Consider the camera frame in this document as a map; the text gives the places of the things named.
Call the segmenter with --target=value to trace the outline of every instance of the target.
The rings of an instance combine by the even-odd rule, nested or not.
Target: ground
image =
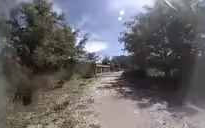
[[[192,104],[169,108],[165,101],[139,98],[132,88],[121,86],[132,84],[121,81],[121,74],[107,73],[69,83],[75,85],[69,92],[68,85],[53,90],[39,101],[50,107],[38,105],[37,112],[18,113],[19,121],[10,118],[10,122],[16,123],[11,125],[28,128],[205,128],[204,108]]]

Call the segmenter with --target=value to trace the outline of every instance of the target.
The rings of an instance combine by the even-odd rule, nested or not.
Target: cloud
[[[77,37],[77,43],[76,45],[79,44],[79,42],[83,39],[83,37]],[[106,50],[108,48],[108,41],[102,40],[102,37],[97,34],[93,33],[90,34],[89,40],[86,42],[85,45],[85,50],[87,52],[100,52],[103,50]]]
[[[62,14],[62,9],[56,3],[53,3],[52,10],[57,14]]]
[[[79,29],[82,29],[87,22],[89,21],[89,17],[88,16],[84,16],[82,17],[82,19],[77,23],[76,27]]]
[[[89,40],[86,43],[86,50],[88,52],[100,52],[108,48],[108,42],[99,40]]]
[[[136,14],[143,10],[143,6],[145,5],[153,5],[153,0],[106,0],[107,1],[107,8],[109,10],[125,10],[128,14]]]
[[[125,14],[125,10],[119,11],[119,15],[120,15],[120,16],[123,16],[124,14]]]
[[[122,20],[122,17],[121,17],[121,16],[119,16],[119,17],[118,17],[118,20],[119,20],[119,21],[121,21],[121,20]]]

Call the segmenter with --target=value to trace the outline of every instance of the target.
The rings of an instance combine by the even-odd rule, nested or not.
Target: dry grass
[[[42,93],[39,103],[31,112],[9,113],[8,126],[74,128],[77,120],[72,114],[85,88],[80,86],[82,82],[83,80],[71,80],[60,89]]]

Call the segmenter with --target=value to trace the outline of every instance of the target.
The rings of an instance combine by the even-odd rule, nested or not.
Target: roadside vegetation
[[[145,9],[119,39],[132,60],[124,75],[179,92],[182,104],[191,85],[205,86],[205,0],[157,0]]]

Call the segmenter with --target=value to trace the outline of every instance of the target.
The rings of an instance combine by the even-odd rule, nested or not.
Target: white cloud
[[[118,17],[118,20],[119,20],[119,21],[121,21],[121,20],[122,20],[122,17],[121,17],[121,16],[119,16],[119,17]]]
[[[52,5],[52,10],[56,12],[57,14],[62,14],[62,9],[55,3],[53,3]]]
[[[120,16],[123,16],[124,14],[125,14],[125,10],[119,11],[119,15],[120,15]]]
[[[77,23],[77,28],[81,29],[83,28],[86,23],[89,21],[89,17],[88,16],[84,16],[78,23]]]
[[[86,43],[86,50],[88,52],[100,52],[107,48],[108,48],[108,42],[106,41],[89,40]]]
[[[153,5],[153,0],[106,0],[109,10],[125,10],[128,14],[137,14],[143,11],[145,5]]]

